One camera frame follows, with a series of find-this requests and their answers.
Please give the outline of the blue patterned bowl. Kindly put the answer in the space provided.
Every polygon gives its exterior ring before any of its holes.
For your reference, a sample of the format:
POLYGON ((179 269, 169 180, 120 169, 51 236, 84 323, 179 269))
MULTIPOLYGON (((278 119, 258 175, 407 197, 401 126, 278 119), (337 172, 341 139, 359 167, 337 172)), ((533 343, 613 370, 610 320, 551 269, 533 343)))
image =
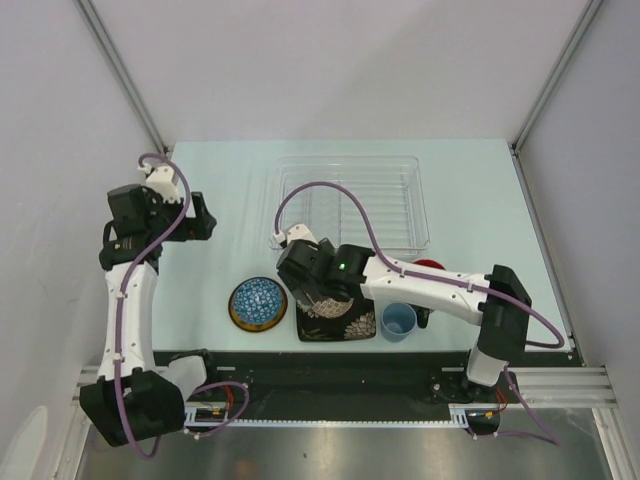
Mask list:
POLYGON ((265 277, 246 280, 231 299, 231 312, 252 326, 266 326, 275 321, 284 307, 284 296, 277 282, 265 277))

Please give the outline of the red-white patterned bowl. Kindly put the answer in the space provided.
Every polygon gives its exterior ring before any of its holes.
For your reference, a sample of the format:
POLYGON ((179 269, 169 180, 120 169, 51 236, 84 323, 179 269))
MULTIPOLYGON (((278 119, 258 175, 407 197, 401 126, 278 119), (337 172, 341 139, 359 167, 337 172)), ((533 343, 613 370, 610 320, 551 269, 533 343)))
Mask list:
POLYGON ((346 315, 352 308, 354 300, 346 302, 327 298, 314 303, 308 310, 308 315, 312 318, 336 319, 346 315))

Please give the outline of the yellow round plate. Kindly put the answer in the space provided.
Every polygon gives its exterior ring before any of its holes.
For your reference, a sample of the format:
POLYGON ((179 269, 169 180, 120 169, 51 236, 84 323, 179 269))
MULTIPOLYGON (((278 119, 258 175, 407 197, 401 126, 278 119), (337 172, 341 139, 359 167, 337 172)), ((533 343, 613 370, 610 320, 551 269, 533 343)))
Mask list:
POLYGON ((286 296, 286 293, 284 291, 284 288, 279 284, 279 286, 281 288, 281 292, 283 293, 283 296, 284 296, 284 307, 281 309, 280 315, 275 321, 269 322, 266 326, 252 326, 252 325, 249 325, 247 323, 244 323, 244 322, 238 320, 235 317, 235 315, 231 312, 231 299, 232 299, 233 294, 235 293, 235 290, 238 288, 238 286, 233 290, 232 294, 230 295, 230 298, 229 298, 229 301, 228 301, 228 313, 229 313, 229 317, 230 317, 231 321, 239 329, 241 329, 241 330, 243 330, 245 332, 249 332, 249 333, 261 333, 261 332, 265 332, 267 330, 272 329, 273 327, 275 327, 284 318, 284 316, 285 316, 285 314, 287 312, 287 308, 288 308, 288 300, 287 300, 287 296, 286 296))

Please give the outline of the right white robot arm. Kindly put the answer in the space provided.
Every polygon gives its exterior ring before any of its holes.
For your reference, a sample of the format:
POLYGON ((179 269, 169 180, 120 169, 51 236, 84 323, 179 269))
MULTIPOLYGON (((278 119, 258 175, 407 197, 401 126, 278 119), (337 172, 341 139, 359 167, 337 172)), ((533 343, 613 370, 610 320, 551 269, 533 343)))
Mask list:
POLYGON ((278 276, 294 298, 311 307, 328 298, 364 298, 376 306, 404 303, 438 311, 479 328, 463 393, 473 401, 493 394, 504 368, 524 352, 531 299, 513 270, 457 273, 388 258, 372 248, 327 239, 291 240, 277 263, 278 276))

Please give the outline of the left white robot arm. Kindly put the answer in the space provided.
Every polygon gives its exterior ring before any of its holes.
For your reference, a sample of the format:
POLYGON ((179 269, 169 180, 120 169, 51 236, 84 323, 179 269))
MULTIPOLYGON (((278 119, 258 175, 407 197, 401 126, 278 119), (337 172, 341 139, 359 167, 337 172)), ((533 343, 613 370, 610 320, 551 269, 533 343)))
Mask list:
POLYGON ((109 299, 105 347, 97 379, 81 387, 79 402, 107 444, 120 447, 180 430, 191 395, 207 400, 220 390, 205 351, 180 354, 159 372, 152 348, 162 244, 206 241, 216 220, 200 192, 171 203, 129 184, 109 191, 107 201, 112 218, 99 253, 109 299))

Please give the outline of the clear wire dish rack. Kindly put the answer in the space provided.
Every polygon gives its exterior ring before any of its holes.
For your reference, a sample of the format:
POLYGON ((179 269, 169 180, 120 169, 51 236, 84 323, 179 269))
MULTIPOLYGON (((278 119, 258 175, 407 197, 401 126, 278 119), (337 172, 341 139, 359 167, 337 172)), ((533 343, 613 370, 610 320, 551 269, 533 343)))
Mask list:
MULTIPOLYGON (((413 156, 285 156, 276 163, 272 209, 297 187, 314 181, 349 190, 362 204, 381 249, 391 257, 416 258, 430 244, 419 161, 413 156)), ((316 186, 292 198, 281 225, 302 223, 316 239, 334 246, 370 244, 355 204, 341 191, 316 186)))

